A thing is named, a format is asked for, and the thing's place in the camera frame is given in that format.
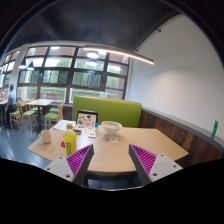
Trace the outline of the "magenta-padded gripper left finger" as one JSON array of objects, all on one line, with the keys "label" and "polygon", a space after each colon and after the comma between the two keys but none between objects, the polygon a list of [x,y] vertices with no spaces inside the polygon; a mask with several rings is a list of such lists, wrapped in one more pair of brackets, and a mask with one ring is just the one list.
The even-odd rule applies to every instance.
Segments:
[{"label": "magenta-padded gripper left finger", "polygon": [[67,157],[59,156],[45,168],[45,171],[82,186],[93,155],[94,148],[90,144]]}]

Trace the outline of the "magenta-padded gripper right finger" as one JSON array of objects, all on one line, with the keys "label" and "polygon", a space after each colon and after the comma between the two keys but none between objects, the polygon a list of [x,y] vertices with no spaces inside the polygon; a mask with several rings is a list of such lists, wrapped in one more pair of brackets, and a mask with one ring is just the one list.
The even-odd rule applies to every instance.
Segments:
[{"label": "magenta-padded gripper right finger", "polygon": [[180,165],[165,154],[155,155],[134,144],[129,145],[129,155],[143,186],[182,169]]}]

